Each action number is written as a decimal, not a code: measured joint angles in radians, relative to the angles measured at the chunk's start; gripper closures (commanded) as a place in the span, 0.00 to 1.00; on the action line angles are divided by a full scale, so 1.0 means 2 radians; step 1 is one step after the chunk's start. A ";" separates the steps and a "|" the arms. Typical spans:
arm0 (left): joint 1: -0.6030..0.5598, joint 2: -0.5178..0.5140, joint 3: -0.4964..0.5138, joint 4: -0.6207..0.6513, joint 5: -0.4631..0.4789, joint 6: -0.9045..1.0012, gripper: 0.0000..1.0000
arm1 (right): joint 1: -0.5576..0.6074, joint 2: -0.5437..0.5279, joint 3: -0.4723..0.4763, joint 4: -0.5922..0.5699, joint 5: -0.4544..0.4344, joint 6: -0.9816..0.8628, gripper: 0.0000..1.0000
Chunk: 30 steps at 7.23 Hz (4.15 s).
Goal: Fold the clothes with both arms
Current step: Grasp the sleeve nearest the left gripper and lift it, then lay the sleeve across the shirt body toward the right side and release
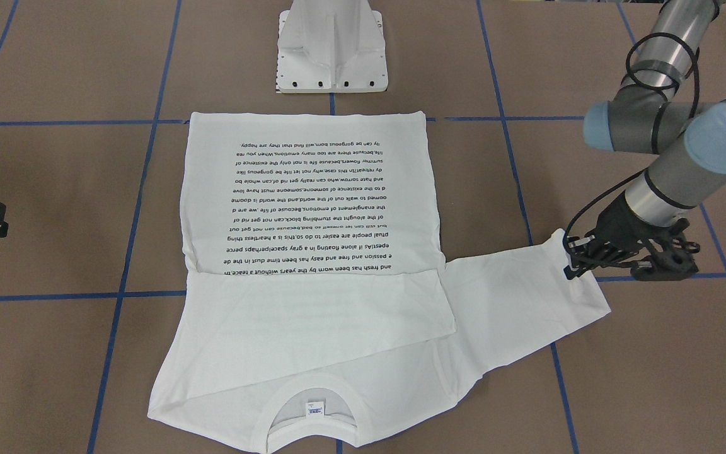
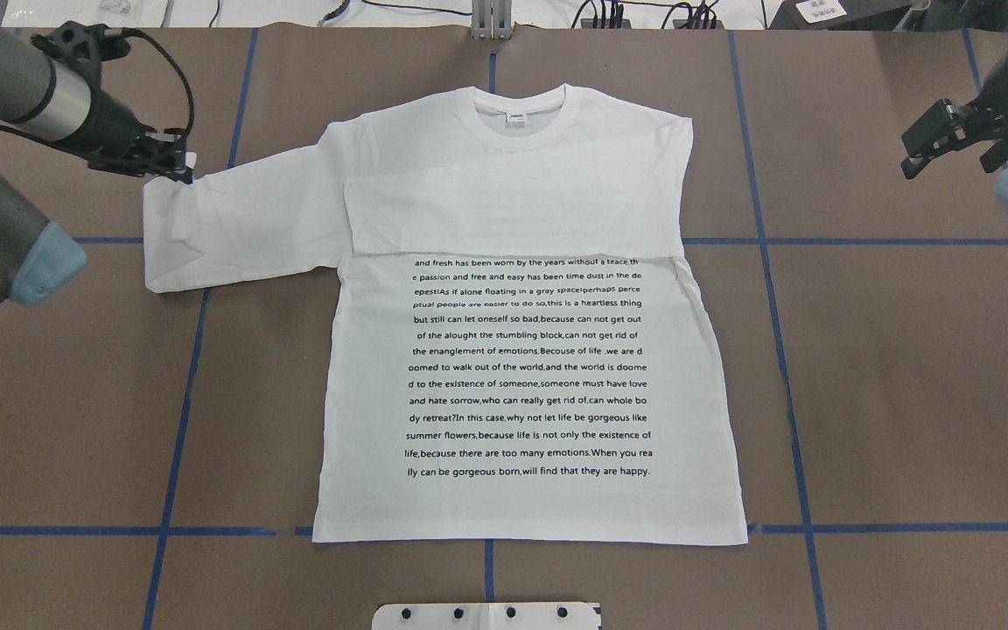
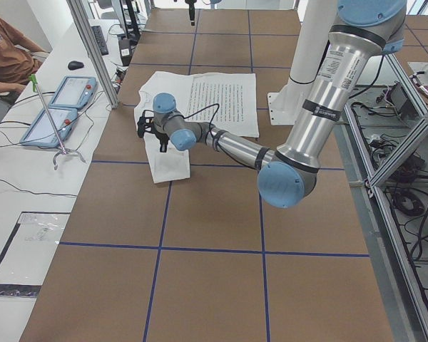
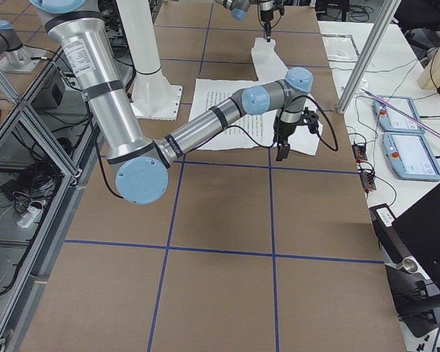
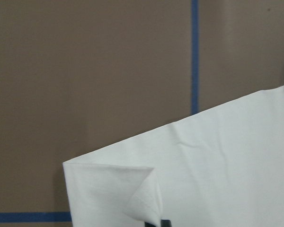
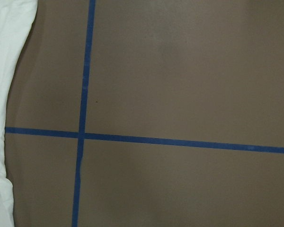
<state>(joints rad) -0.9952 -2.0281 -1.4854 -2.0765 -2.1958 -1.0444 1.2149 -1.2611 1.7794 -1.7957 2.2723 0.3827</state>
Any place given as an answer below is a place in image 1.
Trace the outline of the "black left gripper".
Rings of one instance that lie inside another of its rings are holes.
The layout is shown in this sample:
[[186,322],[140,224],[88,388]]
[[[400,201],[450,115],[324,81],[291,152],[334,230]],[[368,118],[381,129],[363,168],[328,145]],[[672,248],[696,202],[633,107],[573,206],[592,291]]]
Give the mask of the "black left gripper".
[[563,269],[569,281],[596,268],[629,267],[637,281],[682,281],[698,272],[693,255],[700,245],[689,241],[685,218],[670,227],[637,218],[624,195],[609,204],[587,236],[563,238],[570,263]]

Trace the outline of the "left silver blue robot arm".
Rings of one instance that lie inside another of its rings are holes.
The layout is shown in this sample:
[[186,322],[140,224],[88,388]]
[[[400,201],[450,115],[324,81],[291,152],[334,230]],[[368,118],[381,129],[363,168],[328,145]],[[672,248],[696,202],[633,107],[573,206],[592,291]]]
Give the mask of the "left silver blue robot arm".
[[565,236],[568,279],[597,267],[637,281],[682,281],[697,273],[700,245],[684,236],[685,214],[726,183],[726,100],[700,103],[698,46],[717,1],[669,1],[651,34],[630,49],[614,100],[583,120],[588,146],[651,153],[655,161],[623,181],[585,236]]

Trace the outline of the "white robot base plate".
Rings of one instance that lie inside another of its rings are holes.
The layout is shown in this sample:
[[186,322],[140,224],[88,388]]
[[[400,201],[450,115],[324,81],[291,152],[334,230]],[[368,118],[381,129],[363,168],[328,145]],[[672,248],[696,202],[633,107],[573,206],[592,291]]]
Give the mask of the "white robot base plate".
[[279,15],[277,45],[279,93],[387,89],[383,17],[367,1],[294,1]]

